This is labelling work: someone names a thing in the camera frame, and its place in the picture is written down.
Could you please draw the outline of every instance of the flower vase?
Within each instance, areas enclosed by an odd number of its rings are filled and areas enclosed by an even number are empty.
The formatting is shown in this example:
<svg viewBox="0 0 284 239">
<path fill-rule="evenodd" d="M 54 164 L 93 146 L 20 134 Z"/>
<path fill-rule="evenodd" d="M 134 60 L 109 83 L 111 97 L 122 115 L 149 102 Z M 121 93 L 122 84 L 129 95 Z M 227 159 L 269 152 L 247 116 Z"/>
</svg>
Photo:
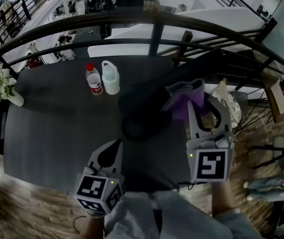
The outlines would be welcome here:
<svg viewBox="0 0 284 239">
<path fill-rule="evenodd" d="M 19 93 L 17 93 L 15 90 L 13 90 L 12 92 L 14 96 L 9 96 L 8 100 L 11 101 L 14 105 L 21 107 L 24 103 L 23 97 Z"/>
</svg>

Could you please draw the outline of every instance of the wooden floor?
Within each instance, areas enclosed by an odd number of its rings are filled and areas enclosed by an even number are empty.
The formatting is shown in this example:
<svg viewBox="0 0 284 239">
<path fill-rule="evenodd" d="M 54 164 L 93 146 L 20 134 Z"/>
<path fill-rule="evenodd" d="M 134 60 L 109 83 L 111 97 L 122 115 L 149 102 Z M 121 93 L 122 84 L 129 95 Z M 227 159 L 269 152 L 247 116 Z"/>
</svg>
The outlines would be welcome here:
<svg viewBox="0 0 284 239">
<path fill-rule="evenodd" d="M 271 158 L 271 152 L 249 150 L 252 144 L 272 143 L 277 136 L 284 137 L 284 122 L 261 123 L 240 132 L 235 138 L 235 156 L 230 180 L 238 206 L 247 215 L 251 223 L 260 231 L 267 232 L 272 225 L 267 224 L 273 204 L 262 201 L 247 202 L 247 191 L 243 189 L 243 182 L 252 177 L 266 177 L 281 173 L 277 165 L 273 164 L 258 169 L 255 173 L 251 167 Z M 180 193 L 192 204 L 206 213 L 211 213 L 211 194 L 208 184 L 194 186 L 189 191 L 182 189 Z M 45 189 L 12 178 L 3 172 L 3 157 L 0 155 L 0 238 L 40 238 L 33 229 L 33 223 L 48 228 L 58 238 L 69 238 L 76 235 L 73 220 L 85 212 L 75 202 L 73 197 Z M 79 229 L 84 218 L 76 221 Z M 52 238 L 48 232 L 37 229 L 43 238 Z"/>
</svg>

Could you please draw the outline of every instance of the red bottle cap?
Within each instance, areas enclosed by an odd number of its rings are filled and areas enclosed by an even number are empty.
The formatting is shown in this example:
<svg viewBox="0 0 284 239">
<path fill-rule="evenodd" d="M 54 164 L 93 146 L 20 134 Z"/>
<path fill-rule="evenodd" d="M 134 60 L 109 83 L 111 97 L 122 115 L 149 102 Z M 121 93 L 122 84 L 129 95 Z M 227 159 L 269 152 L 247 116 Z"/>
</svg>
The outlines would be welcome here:
<svg viewBox="0 0 284 239">
<path fill-rule="evenodd" d="M 94 64 L 93 63 L 87 64 L 87 71 L 92 71 L 93 69 L 94 69 Z"/>
</svg>

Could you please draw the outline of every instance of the jeans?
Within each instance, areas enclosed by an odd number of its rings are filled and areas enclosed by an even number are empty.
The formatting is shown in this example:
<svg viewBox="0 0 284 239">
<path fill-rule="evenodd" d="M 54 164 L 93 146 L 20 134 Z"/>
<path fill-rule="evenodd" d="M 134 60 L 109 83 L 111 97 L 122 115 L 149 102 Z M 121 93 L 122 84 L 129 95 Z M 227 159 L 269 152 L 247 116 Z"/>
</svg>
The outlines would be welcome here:
<svg viewBox="0 0 284 239">
<path fill-rule="evenodd" d="M 284 201 L 284 189 L 271 189 L 268 191 L 260 191 L 269 187 L 282 187 L 284 180 L 284 174 L 260 178 L 255 181 L 251 181 L 248 184 L 248 188 L 252 191 L 249 193 L 249 197 L 254 199 L 264 199 L 269 202 Z"/>
</svg>

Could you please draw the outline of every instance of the gray sleeve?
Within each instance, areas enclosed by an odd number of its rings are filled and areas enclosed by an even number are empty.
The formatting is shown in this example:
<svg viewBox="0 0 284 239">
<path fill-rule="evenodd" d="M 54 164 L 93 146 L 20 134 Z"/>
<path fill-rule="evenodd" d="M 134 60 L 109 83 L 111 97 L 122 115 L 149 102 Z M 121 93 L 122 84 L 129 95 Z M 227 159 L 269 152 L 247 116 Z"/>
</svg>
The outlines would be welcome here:
<svg viewBox="0 0 284 239">
<path fill-rule="evenodd" d="M 258 231 L 248 221 L 247 217 L 240 213 L 239 209 L 221 213 L 215 219 L 230 229 L 234 239 L 262 239 Z"/>
</svg>

